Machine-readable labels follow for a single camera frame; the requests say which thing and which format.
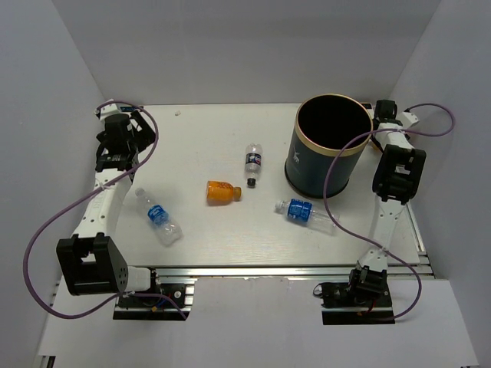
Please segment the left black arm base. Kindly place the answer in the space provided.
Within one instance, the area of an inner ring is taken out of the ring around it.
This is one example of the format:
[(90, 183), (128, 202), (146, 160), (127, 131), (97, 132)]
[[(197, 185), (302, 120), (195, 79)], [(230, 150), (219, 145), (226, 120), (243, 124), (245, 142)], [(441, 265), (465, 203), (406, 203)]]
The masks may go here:
[(196, 278), (167, 276), (150, 269), (150, 288), (138, 294), (117, 299), (113, 319), (133, 321), (184, 321), (193, 306)]

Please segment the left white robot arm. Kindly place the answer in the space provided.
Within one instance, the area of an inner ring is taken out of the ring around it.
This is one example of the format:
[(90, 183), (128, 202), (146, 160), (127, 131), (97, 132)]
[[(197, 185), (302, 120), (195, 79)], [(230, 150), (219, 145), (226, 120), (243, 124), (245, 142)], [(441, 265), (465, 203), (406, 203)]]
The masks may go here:
[(104, 129), (97, 135), (94, 190), (82, 220), (70, 238), (56, 247), (68, 290), (73, 295), (136, 292), (144, 305), (162, 297), (149, 268), (129, 266), (114, 242), (124, 198), (139, 166), (138, 156), (156, 134), (138, 110), (124, 112), (118, 103), (98, 108)]

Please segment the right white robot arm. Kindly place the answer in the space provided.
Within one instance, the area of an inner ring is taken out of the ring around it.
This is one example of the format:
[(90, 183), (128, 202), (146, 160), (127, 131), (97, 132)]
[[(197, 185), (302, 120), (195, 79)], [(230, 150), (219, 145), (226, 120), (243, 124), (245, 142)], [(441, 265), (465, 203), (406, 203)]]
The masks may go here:
[(417, 193), (427, 158), (425, 151), (409, 143), (404, 127), (397, 118), (395, 102), (376, 103), (374, 128), (378, 132), (372, 140), (382, 149), (382, 156), (372, 182), (376, 202), (369, 238), (377, 244), (367, 250), (350, 273), (346, 295), (357, 306), (373, 304), (387, 289), (387, 251), (400, 214)]

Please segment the clear bottle blue label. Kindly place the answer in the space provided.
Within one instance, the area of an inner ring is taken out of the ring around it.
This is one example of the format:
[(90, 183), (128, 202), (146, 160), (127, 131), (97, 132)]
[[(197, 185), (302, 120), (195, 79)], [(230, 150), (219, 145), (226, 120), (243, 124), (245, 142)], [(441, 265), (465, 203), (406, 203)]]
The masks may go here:
[(326, 235), (334, 235), (337, 226), (324, 210), (303, 199), (280, 200), (275, 203), (276, 213), (289, 222)]
[(135, 190), (140, 213), (156, 233), (159, 242), (171, 246), (183, 236), (183, 231), (176, 220), (155, 198), (143, 188)]

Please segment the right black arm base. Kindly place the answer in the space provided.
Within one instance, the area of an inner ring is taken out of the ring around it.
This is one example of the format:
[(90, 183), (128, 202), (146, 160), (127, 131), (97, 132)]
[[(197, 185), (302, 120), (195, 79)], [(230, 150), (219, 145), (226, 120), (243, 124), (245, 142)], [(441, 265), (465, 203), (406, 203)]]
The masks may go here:
[(347, 282), (325, 282), (317, 284), (312, 294), (321, 300), (324, 325), (395, 324), (392, 299), (387, 287), (380, 297), (356, 298), (348, 293)]

